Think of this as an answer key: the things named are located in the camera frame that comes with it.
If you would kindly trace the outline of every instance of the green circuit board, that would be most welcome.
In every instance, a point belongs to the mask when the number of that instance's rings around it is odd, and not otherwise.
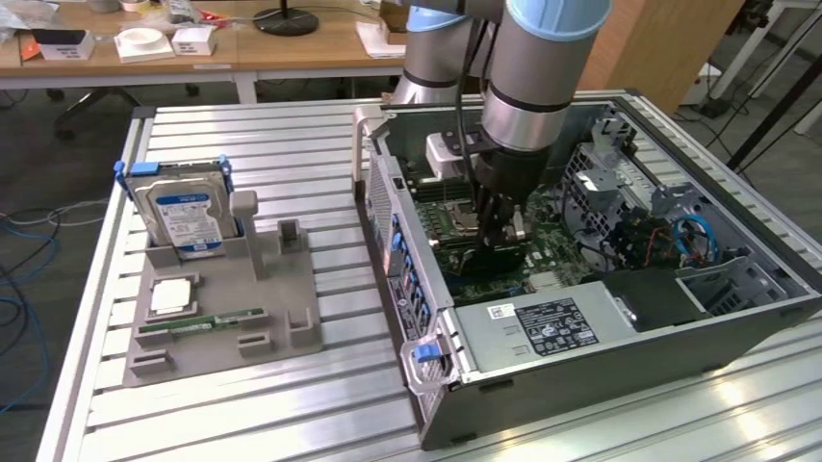
[[[465,275],[462,271],[465,254],[476,247],[477,218],[470,212],[470,200],[418,203],[417,207],[429,239],[437,242],[434,255],[457,306],[533,293],[533,274],[553,273],[558,287],[568,287],[593,273],[577,250],[576,240],[562,224],[553,220],[550,200],[540,193],[532,195],[526,213],[532,240],[500,249],[509,253],[498,261],[510,257],[512,261],[522,262],[506,272],[490,269],[480,275]]]

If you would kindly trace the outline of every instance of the metal table surface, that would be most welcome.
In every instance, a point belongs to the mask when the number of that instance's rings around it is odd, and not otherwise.
[[[773,336],[717,372],[462,447],[420,450],[350,193],[351,114],[358,104],[374,103],[162,108],[133,120],[126,161],[226,154],[237,188],[259,195],[258,226],[301,219],[310,231],[326,350],[122,387],[147,233],[114,188],[39,460],[822,460],[820,318]],[[646,101],[634,98],[633,104],[822,268],[820,245],[799,227],[774,222],[778,211],[754,203],[758,194]],[[660,179],[682,180],[649,142],[637,142],[637,156]]]

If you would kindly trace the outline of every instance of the blue latch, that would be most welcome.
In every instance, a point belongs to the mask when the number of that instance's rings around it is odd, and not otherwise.
[[[126,185],[126,162],[125,161],[115,162],[115,181],[118,181],[118,184],[126,190],[126,195],[131,199],[131,191],[129,190],[129,185]]]
[[[437,361],[442,358],[442,351],[437,343],[424,344],[414,348],[414,356],[418,363],[428,363],[429,361]]]
[[[221,171],[223,172],[223,180],[226,182],[226,188],[230,193],[234,193],[234,181],[231,180],[231,162],[229,161],[229,156],[221,154],[218,159],[218,165],[221,166]]]
[[[131,176],[154,176],[159,173],[159,162],[138,162],[131,166]]]
[[[401,244],[402,244],[402,234],[394,233],[394,239],[392,239],[392,251],[400,250]]]

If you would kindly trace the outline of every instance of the robotic arm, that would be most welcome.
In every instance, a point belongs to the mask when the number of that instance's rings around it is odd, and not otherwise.
[[[454,102],[466,47],[477,46],[481,57],[494,53],[489,75],[482,75],[490,80],[478,132],[482,140],[472,143],[462,156],[477,156],[472,176],[477,181],[478,242],[496,247],[525,238],[526,202],[540,185],[612,1],[413,3],[432,9],[414,7],[409,18],[406,67],[394,103]],[[469,15],[497,25],[477,38],[480,43],[472,39]],[[474,63],[472,73],[481,75],[484,68],[482,63]]]

